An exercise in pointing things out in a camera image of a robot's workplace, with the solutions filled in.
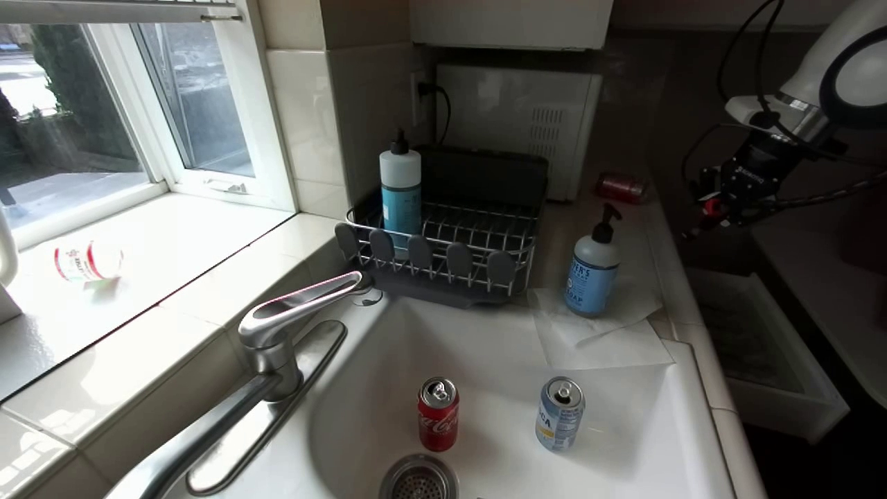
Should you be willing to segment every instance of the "sink drain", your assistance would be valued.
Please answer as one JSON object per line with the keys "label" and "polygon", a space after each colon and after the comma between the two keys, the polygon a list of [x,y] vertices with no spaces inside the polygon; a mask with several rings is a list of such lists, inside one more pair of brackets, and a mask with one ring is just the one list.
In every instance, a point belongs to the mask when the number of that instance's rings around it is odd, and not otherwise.
{"label": "sink drain", "polygon": [[456,499],[453,472],[429,455],[407,455],[384,480],[384,499]]}

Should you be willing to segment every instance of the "blue soda can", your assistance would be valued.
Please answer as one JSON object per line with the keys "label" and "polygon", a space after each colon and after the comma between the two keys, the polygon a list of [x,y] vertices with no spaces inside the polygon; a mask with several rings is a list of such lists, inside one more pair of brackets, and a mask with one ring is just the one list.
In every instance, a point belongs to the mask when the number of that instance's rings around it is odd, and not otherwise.
{"label": "blue soda can", "polygon": [[568,376],[551,376],[542,391],[535,437],[549,451],[565,451],[579,433],[583,411],[583,389]]}

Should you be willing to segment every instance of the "sink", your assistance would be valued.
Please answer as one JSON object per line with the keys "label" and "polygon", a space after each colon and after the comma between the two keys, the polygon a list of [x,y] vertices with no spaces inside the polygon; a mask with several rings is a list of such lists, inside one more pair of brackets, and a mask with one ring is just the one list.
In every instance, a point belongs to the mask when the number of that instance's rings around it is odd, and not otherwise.
{"label": "sink", "polygon": [[[359,303],[338,311],[350,339],[327,375],[230,497],[378,497],[391,466],[425,451],[417,400],[436,375],[460,389],[458,443],[436,461],[463,499],[736,497],[688,346],[664,340],[672,364],[558,372],[530,307]],[[539,393],[554,375],[589,401],[561,455],[535,441]]]}

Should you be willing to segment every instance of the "faucet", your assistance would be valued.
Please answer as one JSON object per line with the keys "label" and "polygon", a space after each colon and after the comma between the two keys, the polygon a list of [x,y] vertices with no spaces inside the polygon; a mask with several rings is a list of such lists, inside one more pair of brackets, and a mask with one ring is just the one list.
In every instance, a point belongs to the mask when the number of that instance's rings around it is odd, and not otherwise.
{"label": "faucet", "polygon": [[238,339],[256,357],[256,376],[147,455],[109,497],[159,499],[170,491],[216,494],[227,487],[284,426],[345,344],[346,328],[342,322],[307,328],[307,318],[364,283],[361,272],[346,272],[251,307]]}

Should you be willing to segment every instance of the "metal dish rack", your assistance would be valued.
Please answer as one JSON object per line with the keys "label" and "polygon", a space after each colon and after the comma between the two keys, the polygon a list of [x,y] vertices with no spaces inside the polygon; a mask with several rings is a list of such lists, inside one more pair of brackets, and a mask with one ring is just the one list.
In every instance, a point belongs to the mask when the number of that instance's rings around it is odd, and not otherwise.
{"label": "metal dish rack", "polygon": [[539,211],[425,201],[422,232],[384,231],[378,200],[335,226],[338,246],[379,289],[456,305],[501,305],[530,286]]}

